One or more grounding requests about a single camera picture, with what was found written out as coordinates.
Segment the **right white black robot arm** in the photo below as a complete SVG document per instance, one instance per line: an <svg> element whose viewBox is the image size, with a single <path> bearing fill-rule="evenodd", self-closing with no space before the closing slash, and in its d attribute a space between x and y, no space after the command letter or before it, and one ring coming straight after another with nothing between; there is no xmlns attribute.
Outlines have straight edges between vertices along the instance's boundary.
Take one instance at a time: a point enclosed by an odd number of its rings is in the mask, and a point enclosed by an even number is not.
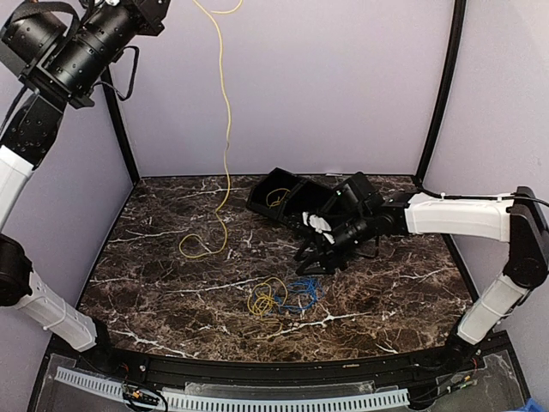
<svg viewBox="0 0 549 412"><path fill-rule="evenodd" d="M332 274L345 266L357 245L386 235L440 233L508 244L502 272L462 315L438 352L438 365L454 373L490 330L546 281L548 224L541 205L526 186L493 196L420 189L383 197L363 173L355 173L334 188L324 205L302 213L309 236L295 255L297 272Z"/></svg>

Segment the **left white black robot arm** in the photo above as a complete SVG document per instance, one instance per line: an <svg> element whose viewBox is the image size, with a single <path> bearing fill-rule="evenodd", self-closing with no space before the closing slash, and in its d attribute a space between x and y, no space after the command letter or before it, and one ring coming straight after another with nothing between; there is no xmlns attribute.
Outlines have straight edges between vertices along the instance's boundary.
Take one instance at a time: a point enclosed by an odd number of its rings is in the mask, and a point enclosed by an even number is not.
<svg viewBox="0 0 549 412"><path fill-rule="evenodd" d="M68 106L91 107L108 66L136 36L158 36L167 1L87 1L79 16L61 1L24 1L1 28L1 62L21 82L1 127L1 221L57 138ZM77 311L40 278L14 239L1 237L1 304L26 313L103 374L121 367L106 327Z"/></svg>

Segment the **black three-compartment bin tray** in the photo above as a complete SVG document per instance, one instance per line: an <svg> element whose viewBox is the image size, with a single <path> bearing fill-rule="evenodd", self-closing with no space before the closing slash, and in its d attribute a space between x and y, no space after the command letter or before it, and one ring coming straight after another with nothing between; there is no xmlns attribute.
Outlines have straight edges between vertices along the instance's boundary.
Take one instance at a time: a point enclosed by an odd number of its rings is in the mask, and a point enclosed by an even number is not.
<svg viewBox="0 0 549 412"><path fill-rule="evenodd" d="M250 190L246 208L295 231L306 230L304 211L340 214L334 189L309 177L275 168Z"/></svg>

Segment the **blue object bottom corner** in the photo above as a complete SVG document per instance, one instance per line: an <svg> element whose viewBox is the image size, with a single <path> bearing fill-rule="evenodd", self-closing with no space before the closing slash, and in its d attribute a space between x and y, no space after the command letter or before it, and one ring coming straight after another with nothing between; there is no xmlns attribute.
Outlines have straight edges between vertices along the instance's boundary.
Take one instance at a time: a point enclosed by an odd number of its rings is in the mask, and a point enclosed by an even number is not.
<svg viewBox="0 0 549 412"><path fill-rule="evenodd" d="M521 412L547 412L541 404L535 401L533 398L529 398L526 403L519 408Z"/></svg>

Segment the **left black frame post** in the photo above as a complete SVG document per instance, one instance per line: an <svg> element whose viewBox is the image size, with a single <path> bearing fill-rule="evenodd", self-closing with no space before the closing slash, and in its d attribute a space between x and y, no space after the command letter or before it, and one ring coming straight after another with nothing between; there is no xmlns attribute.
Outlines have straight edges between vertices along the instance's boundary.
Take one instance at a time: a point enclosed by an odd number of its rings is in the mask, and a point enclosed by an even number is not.
<svg viewBox="0 0 549 412"><path fill-rule="evenodd" d="M140 180L136 162L130 148L130 141L126 133L119 103L121 98L114 90L112 73L109 68L115 58L120 56L123 48L127 46L136 35L136 22L130 19L130 12L121 5L114 7L104 5L99 12L91 18L90 22L99 25L97 32L100 41L106 46L106 64L99 77L99 85L102 87L106 99L107 109L111 117L118 146L123 156L126 170L130 176L132 185Z"/></svg>

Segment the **black frame post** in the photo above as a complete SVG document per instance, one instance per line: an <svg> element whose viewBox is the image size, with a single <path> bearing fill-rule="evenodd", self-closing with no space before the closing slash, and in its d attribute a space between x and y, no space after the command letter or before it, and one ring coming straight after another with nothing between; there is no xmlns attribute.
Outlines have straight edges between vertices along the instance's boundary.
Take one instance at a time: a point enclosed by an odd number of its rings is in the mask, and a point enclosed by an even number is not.
<svg viewBox="0 0 549 412"><path fill-rule="evenodd" d="M107 109L111 117L118 146L123 156L126 170L130 176L132 185L140 180L136 162L130 148L130 141L126 133L119 103L121 98L114 90L112 73L109 68L115 58L120 56L123 48L127 46L136 35L136 22L130 19L130 12L121 5L114 7L104 5L99 12L91 18L90 22L99 25L97 32L100 41L106 46L106 64L99 77L99 85L102 87L106 99Z"/></svg>
<svg viewBox="0 0 549 412"><path fill-rule="evenodd" d="M455 66L460 50L466 8L466 0L454 1L447 50L445 53L440 84L437 91L437 98L435 100L435 105L431 116L431 122L427 131L425 144L419 159L419 164L413 176L416 185L422 185L425 181L425 177L431 164L431 159L437 144L439 132L442 127L443 117L448 103L455 73Z"/></svg>

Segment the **black front rail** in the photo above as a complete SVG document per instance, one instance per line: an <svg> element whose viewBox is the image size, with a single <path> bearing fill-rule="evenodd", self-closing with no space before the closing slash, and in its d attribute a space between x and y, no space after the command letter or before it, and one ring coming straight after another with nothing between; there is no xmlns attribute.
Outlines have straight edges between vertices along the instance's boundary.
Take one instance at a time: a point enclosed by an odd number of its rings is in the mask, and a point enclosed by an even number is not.
<svg viewBox="0 0 549 412"><path fill-rule="evenodd" d="M372 380L377 384L422 383L450 372L436 365L441 348L357 360L313 362L230 362L191 360L114 348L108 364L80 355L90 371L136 383L184 388L190 383L213 385L333 385Z"/></svg>

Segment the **right black frame post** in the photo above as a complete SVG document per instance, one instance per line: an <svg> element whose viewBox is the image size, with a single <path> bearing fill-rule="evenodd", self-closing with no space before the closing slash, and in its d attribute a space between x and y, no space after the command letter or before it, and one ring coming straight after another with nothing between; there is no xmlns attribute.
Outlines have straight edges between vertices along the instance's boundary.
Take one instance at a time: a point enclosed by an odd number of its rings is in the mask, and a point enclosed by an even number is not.
<svg viewBox="0 0 549 412"><path fill-rule="evenodd" d="M445 53L440 84L437 91L437 98L435 100L435 105L431 116L431 122L427 131L425 144L419 159L419 164L413 176L416 185L422 185L425 181L425 177L431 164L431 159L437 144L439 132L442 127L443 117L448 103L455 73L455 66L460 50L466 8L466 0L454 1L447 50Z"/></svg>

